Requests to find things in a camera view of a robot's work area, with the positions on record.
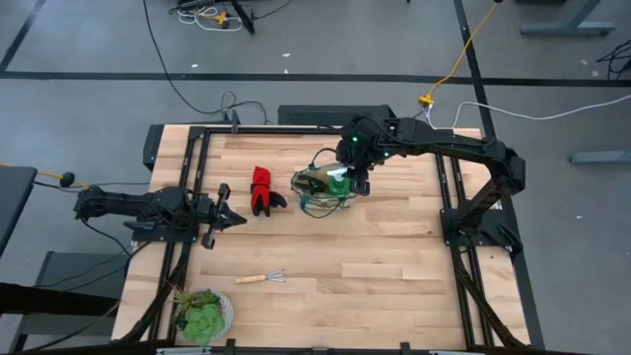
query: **gray concrete floor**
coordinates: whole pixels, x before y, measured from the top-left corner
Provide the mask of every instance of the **gray concrete floor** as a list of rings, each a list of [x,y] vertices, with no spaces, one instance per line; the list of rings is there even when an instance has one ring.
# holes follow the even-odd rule
[[[0,52],[9,46],[35,1],[0,1]],[[257,35],[207,33],[180,24],[171,0],[148,0],[157,40],[171,71],[191,73],[352,73],[442,75],[462,48],[454,5],[444,0],[296,0],[260,21]],[[252,2],[257,13],[280,0]],[[475,26],[491,1],[465,0]],[[484,77],[602,79],[595,60],[628,39],[631,4],[603,2],[595,20],[616,21],[608,37],[523,38],[520,23],[571,15],[563,7],[505,1],[475,40]],[[140,1],[46,2],[11,63],[12,71],[160,72]],[[458,76],[468,76],[465,62]],[[400,116],[415,113],[429,85],[396,83],[177,82],[195,105],[216,108],[226,90],[264,103],[272,120],[278,105],[388,104]],[[628,95],[629,89],[487,87],[489,103],[546,115]],[[470,86],[441,87],[433,110],[447,125]],[[546,346],[554,350],[622,354],[631,327],[631,166],[576,167],[575,151],[628,149],[631,101],[546,122],[494,114],[501,140],[527,161],[527,188],[515,199],[528,268]],[[239,110],[245,123],[262,121],[255,107]],[[0,80],[0,161],[88,182],[142,181],[151,123],[208,120],[188,109],[163,81]],[[459,126],[479,126],[467,108]],[[140,193],[142,186],[122,187]],[[7,252],[0,280],[33,284],[48,250],[117,252],[117,246],[73,219],[73,196],[36,187]],[[127,243],[124,219],[97,227]],[[3,318],[0,333],[10,321]],[[6,338],[0,337],[0,351]],[[80,339],[82,344],[98,339]]]

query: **wooden handle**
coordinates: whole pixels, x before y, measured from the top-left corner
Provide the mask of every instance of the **wooden handle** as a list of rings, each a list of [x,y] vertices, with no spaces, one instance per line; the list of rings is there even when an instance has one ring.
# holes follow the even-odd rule
[[[236,283],[250,283],[250,282],[258,282],[265,281],[265,275],[255,275],[255,276],[246,276],[246,277],[238,277],[235,279]]]

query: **potted succulent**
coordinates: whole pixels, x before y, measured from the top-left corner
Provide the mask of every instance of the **potted succulent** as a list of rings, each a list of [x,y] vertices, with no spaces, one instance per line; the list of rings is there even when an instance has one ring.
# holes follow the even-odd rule
[[[234,311],[228,298],[210,289],[189,292],[174,287],[175,326],[184,338],[199,346],[226,335]]]

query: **metal bracket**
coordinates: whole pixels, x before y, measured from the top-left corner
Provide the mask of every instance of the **metal bracket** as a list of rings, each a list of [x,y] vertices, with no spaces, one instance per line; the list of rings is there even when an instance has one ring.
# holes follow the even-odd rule
[[[445,245],[450,247],[504,247],[510,253],[522,251],[520,239],[505,226],[504,211],[491,209],[484,213],[475,235],[465,235],[456,220],[456,209],[441,210]]]

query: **desk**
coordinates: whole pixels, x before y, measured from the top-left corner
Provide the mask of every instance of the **desk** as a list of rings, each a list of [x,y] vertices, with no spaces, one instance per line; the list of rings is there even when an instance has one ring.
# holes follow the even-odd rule
[[[188,130],[188,125],[165,126],[151,190],[177,185]],[[479,137],[477,129],[456,133]],[[335,135],[213,134],[202,191],[214,195],[226,182],[232,190],[229,204],[248,221],[217,234],[213,250],[194,245],[187,284],[231,299],[235,324],[227,337],[238,346],[396,349],[407,341],[413,349],[463,349],[452,260],[439,220],[443,206],[434,156],[388,160],[371,173],[369,197],[358,197],[349,209],[324,220],[312,219],[298,207],[290,178],[318,149],[335,147],[338,140]],[[322,154],[317,162],[333,160]],[[253,217],[249,209],[255,165],[272,172],[272,189],[289,203],[274,209],[271,218]],[[461,162],[461,170],[468,196],[489,179],[486,168],[477,164]],[[124,335],[154,298],[164,249],[153,243],[131,261],[112,338]],[[528,343],[509,255],[502,248],[477,250],[489,303]],[[237,276],[278,268],[285,268],[287,282],[234,282]],[[481,343],[477,310],[469,303]],[[167,303],[163,311],[162,337],[170,307]],[[179,337],[177,344],[188,342]]]

